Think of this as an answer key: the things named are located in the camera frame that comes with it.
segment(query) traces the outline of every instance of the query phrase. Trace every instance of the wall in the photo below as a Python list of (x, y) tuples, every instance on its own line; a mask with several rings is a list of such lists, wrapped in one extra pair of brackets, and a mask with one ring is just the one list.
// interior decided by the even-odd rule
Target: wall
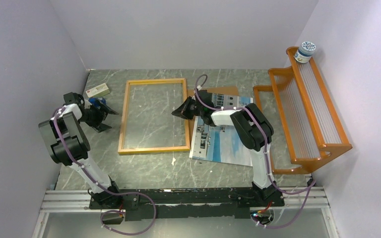
[(317, 1), (51, 0), (95, 69), (281, 66)]
[(314, 176), (342, 238), (381, 237), (381, 0), (320, 0), (305, 40), (354, 146)]
[(31, 237), (59, 169), (38, 123), (86, 76), (48, 0), (0, 1), (0, 238)]

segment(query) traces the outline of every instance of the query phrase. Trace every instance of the marble tabletop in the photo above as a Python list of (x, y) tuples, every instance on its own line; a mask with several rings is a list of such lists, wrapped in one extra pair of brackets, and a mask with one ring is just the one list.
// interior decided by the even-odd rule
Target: marble tabletop
[[(186, 78), (188, 89), (193, 88), (195, 80), (206, 73), (205, 87), (237, 86), (241, 96), (253, 97), (253, 86), (269, 85), (266, 70), (243, 69), (171, 69), (171, 70), (91, 70), (85, 90), (106, 83), (110, 94), (104, 96), (108, 106), (120, 115), (108, 115), (105, 124), (112, 129), (97, 133), (82, 123), (91, 151), (90, 156), (97, 165), (117, 183), (119, 188), (195, 188), (195, 187), (239, 187), (251, 186), (253, 169), (248, 166), (193, 160), (189, 152), (165, 152), (152, 154), (119, 155), (118, 144), (125, 83), (134, 79)], [(155, 106), (166, 101), (158, 92), (146, 91), (151, 100), (143, 104), (142, 110), (151, 115), (159, 111)], [(168, 96), (176, 103), (176, 95)], [(274, 127), (272, 153), (277, 167), (293, 168), (288, 160), (288, 152), (280, 128), (279, 115), (272, 94), (261, 93), (262, 110)], [(279, 186), (306, 186), (305, 175), (275, 175)], [(71, 168), (62, 166), (56, 190), (85, 190), (89, 186)]]

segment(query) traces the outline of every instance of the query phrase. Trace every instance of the blue and white container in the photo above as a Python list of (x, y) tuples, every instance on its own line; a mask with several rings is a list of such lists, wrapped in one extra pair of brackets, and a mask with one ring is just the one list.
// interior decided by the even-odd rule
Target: blue and white container
[(294, 58), (297, 60), (297, 62), (307, 63), (315, 53), (315, 50), (315, 44), (310, 41), (305, 41), (297, 49), (297, 52), (294, 54)]

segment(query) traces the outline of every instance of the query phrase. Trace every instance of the blue and white picture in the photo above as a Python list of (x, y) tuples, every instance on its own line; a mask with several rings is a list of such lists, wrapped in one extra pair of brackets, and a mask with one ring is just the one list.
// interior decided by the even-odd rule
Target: blue and white picture
[[(215, 107), (243, 107), (253, 98), (213, 94), (212, 101)], [(208, 126), (200, 117), (195, 118), (190, 158), (252, 166), (249, 149), (233, 126)]]

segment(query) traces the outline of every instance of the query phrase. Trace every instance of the dish rack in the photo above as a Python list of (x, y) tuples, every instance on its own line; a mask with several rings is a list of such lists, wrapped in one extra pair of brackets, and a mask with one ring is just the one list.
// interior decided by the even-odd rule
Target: dish rack
[(293, 55), (298, 47), (289, 47), (291, 66), (268, 71), (271, 86), (255, 86), (259, 92), (273, 92), (284, 129), (293, 169), (276, 169), (274, 174), (310, 174), (352, 148), (313, 58), (298, 63)]

